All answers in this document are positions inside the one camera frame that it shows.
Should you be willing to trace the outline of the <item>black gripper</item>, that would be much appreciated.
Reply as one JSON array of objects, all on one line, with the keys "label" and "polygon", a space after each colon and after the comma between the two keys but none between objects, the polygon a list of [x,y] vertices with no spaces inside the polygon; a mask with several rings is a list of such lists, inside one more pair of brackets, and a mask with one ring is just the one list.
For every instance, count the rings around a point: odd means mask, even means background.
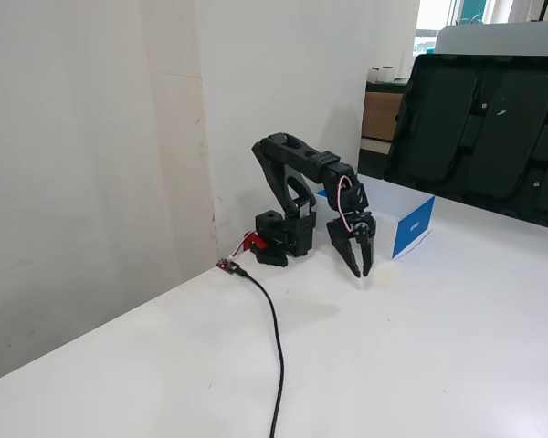
[{"label": "black gripper", "polygon": [[[341,214],[326,224],[332,246],[357,277],[367,277],[374,264],[376,221],[369,211]],[[359,244],[363,266],[356,264],[351,238]]]}]

